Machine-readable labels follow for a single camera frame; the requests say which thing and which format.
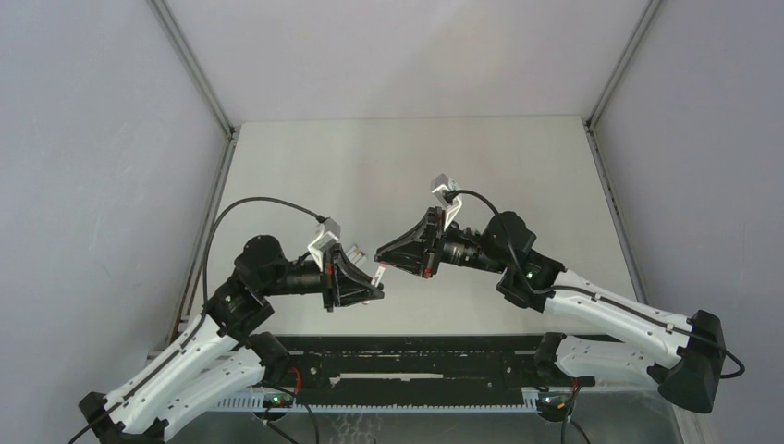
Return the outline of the white pink marker pen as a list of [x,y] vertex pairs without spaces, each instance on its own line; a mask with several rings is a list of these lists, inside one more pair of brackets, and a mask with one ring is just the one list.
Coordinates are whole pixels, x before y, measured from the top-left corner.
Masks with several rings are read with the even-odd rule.
[[379,288],[381,286],[382,278],[383,278],[383,275],[384,275],[384,273],[386,271],[386,268],[387,268],[387,264],[385,264],[385,263],[380,263],[378,265],[378,267],[376,268],[376,271],[375,271],[374,276],[372,278],[372,285],[374,287]]

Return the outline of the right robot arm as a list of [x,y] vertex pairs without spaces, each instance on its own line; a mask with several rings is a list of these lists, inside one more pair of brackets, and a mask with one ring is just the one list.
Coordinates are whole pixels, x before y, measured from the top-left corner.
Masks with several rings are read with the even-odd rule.
[[623,376],[653,384],[667,401],[694,413],[714,409],[728,357],[720,319],[705,310],[675,314],[602,289],[533,249],[536,236],[514,212],[492,216],[484,231],[462,229],[441,207],[430,207],[400,237],[376,250],[379,263],[420,278],[434,277],[442,264],[501,276],[496,285],[522,309],[581,321],[614,338],[584,342],[567,351],[565,334],[549,334],[534,359],[534,372],[547,385],[565,377]]

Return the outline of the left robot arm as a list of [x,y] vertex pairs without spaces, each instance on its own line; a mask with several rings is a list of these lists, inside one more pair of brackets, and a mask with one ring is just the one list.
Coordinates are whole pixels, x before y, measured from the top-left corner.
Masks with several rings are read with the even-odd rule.
[[240,389],[282,383],[289,353],[257,330],[274,313],[269,297],[319,294],[331,311],[383,299],[383,273],[362,272],[337,242],[297,262],[273,236],[250,239],[227,281],[174,342],[125,384],[80,401],[85,429],[102,443],[167,443]]

